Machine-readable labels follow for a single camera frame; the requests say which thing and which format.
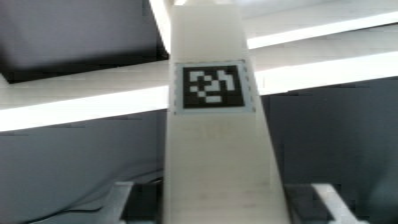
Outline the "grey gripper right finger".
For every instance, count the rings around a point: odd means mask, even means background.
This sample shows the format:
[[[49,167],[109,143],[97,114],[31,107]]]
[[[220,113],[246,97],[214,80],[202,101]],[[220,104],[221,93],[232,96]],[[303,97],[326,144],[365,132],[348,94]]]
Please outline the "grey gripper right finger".
[[[291,224],[369,224],[355,217],[330,184],[287,184],[285,201]]]

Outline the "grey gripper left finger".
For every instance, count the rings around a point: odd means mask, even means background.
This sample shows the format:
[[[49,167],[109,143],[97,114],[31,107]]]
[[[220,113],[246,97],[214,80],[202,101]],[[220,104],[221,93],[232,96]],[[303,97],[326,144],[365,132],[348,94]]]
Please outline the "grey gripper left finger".
[[[93,224],[159,224],[157,184],[113,184]]]

